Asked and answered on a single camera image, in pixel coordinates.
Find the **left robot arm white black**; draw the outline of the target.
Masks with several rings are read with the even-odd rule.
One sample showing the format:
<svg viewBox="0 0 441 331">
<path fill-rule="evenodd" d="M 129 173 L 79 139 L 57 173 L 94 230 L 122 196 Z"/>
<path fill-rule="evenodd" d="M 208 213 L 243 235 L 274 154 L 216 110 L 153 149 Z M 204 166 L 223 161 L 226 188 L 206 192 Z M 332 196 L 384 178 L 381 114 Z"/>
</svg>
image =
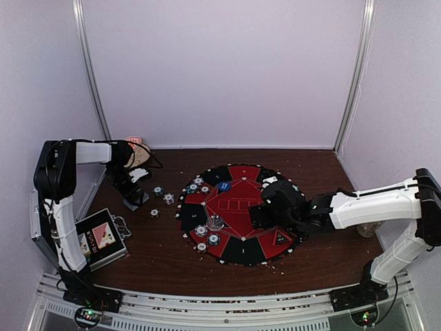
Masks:
<svg viewBox="0 0 441 331">
<path fill-rule="evenodd" d="M 126 140 L 68 139 L 43 144 L 34 172 L 34 187 L 57 250 L 58 271 L 66 287 L 65 301 L 95 310 L 119 310 L 122 292 L 96 287 L 81 251 L 73 212 L 76 167 L 104 165 L 110 183 L 121 194 L 125 205 L 136 210 L 149 199 L 138 182 L 151 173 L 145 168 L 132 168 L 135 157 L 133 143 Z"/>
</svg>

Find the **clear acrylic dealer button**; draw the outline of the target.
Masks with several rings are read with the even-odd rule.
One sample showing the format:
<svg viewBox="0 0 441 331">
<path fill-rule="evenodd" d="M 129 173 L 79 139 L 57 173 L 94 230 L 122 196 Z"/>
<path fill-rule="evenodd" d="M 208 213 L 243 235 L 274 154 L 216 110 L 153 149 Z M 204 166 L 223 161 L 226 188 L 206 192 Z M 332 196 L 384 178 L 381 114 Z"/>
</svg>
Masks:
<svg viewBox="0 0 441 331">
<path fill-rule="evenodd" d="M 211 231 L 220 231 L 225 227 L 225 221 L 217 214 L 213 214 L 207 219 L 206 227 Z"/>
</svg>

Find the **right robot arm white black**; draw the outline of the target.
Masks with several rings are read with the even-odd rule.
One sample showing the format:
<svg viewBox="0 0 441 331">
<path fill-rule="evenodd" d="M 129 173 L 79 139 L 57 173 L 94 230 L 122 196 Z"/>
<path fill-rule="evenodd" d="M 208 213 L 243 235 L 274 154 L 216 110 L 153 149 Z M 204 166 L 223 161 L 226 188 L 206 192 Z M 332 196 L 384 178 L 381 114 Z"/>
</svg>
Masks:
<svg viewBox="0 0 441 331">
<path fill-rule="evenodd" d="M 391 247 L 369 261 L 360 283 L 329 293 L 334 311 L 375 304 L 388 297 L 386 286 L 425 250 L 440 245 L 440 184 L 426 168 L 390 186 L 338 190 L 306 200 L 287 180 L 264 182 L 262 203 L 249 208 L 257 229 L 282 229 L 297 236 L 341 230 L 364 223 L 410 221 Z"/>
</svg>

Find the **blue white poker chip stack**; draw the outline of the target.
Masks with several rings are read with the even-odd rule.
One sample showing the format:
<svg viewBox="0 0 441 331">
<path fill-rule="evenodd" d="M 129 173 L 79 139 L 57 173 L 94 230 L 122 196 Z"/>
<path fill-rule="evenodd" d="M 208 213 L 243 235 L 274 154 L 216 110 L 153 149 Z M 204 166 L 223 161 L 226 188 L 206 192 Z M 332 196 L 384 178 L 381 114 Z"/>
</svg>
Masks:
<svg viewBox="0 0 441 331">
<path fill-rule="evenodd" d="M 173 205 L 175 203 L 175 196 L 172 193 L 165 193 L 163 195 L 163 201 L 165 205 Z"/>
</svg>

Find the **brown hundred chip sector two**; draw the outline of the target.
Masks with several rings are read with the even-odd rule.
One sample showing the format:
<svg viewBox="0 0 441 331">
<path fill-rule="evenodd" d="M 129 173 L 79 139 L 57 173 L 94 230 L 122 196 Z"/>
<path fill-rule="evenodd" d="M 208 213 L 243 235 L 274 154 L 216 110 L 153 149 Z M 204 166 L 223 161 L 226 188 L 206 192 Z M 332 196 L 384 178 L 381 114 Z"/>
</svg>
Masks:
<svg viewBox="0 0 441 331">
<path fill-rule="evenodd" d="M 198 243 L 196 245 L 196 251 L 198 253 L 205 253 L 207 251 L 207 244 L 204 242 Z"/>
</svg>

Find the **blue small blind button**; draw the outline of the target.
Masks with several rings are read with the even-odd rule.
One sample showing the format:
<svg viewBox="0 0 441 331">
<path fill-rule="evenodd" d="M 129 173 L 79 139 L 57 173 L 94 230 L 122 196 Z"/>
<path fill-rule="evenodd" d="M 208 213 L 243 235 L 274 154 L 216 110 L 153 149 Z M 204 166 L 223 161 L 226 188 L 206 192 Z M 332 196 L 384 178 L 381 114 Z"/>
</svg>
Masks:
<svg viewBox="0 0 441 331">
<path fill-rule="evenodd" d="M 221 182 L 218 185 L 218 189 L 222 192 L 226 192 L 231 189 L 231 184 L 229 182 Z"/>
</svg>

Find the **blue playing card deck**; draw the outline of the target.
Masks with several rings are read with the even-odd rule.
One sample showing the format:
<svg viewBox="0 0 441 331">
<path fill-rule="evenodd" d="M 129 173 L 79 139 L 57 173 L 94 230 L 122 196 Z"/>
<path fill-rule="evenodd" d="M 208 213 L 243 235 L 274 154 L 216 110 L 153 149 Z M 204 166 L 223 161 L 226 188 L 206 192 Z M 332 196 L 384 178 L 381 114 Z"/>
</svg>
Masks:
<svg viewBox="0 0 441 331">
<path fill-rule="evenodd" d="M 128 207 L 131 211 L 135 211 L 139 207 L 141 207 L 144 203 L 146 203 L 150 199 L 148 193 L 145 193 L 142 198 L 137 199 L 136 201 L 130 202 L 127 199 L 123 200 L 123 203 L 126 207 Z"/>
</svg>

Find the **black triangle all-in marker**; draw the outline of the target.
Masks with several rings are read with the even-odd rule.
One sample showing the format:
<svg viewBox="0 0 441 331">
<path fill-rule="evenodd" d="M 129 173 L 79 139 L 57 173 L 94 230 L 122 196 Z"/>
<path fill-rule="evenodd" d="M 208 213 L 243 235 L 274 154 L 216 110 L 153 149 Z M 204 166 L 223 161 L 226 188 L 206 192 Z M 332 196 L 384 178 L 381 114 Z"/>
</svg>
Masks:
<svg viewBox="0 0 441 331">
<path fill-rule="evenodd" d="M 291 241 L 290 236 L 287 236 L 286 234 L 282 233 L 279 230 L 275 231 L 273 245 L 280 245 L 290 241 Z"/>
</svg>

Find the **green fifty chips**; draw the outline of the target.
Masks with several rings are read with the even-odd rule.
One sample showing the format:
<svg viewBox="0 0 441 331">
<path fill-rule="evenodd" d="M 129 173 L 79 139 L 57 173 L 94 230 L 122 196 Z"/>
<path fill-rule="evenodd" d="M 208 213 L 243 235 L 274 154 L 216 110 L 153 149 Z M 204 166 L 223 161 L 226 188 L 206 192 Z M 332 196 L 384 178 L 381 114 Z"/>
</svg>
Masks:
<svg viewBox="0 0 441 331">
<path fill-rule="evenodd" d="M 194 194 L 199 189 L 199 185 L 192 183 L 187 187 L 187 193 L 188 194 Z"/>
<path fill-rule="evenodd" d="M 221 242 L 221 237 L 219 234 L 212 233 L 207 237 L 207 242 L 209 245 L 216 246 Z"/>
</svg>

